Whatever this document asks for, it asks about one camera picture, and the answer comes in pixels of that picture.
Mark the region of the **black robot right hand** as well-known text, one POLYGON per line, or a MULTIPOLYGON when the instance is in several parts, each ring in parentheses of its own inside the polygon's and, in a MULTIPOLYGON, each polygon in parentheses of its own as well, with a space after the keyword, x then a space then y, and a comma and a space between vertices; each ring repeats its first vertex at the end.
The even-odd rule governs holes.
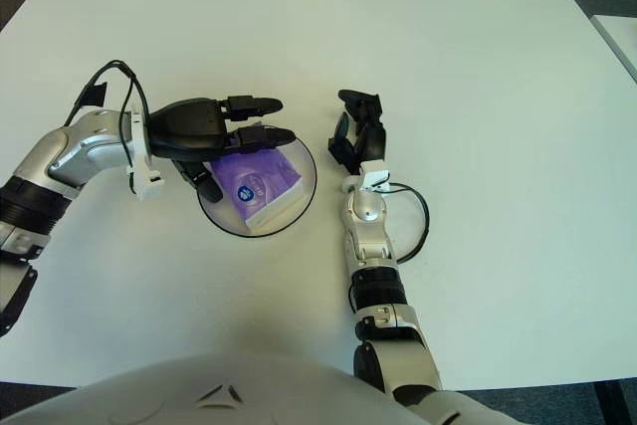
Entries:
POLYGON ((381 101, 379 95, 353 90, 340 90, 337 96, 344 102, 345 112, 327 142, 327 149, 338 164, 355 175, 363 162, 385 158, 381 101))

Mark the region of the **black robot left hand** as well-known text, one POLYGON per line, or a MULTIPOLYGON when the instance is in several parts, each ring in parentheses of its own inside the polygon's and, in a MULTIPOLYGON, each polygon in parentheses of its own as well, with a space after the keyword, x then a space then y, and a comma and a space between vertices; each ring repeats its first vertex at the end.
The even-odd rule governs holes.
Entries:
POLYGON ((274 149, 297 139, 293 131, 285 128, 256 124, 230 131, 226 122, 262 117, 282 108, 282 102, 277 99, 252 96, 176 102, 150 115, 150 151, 171 160, 199 196, 217 203, 223 199, 223 192, 205 167, 206 163, 235 153, 274 149))

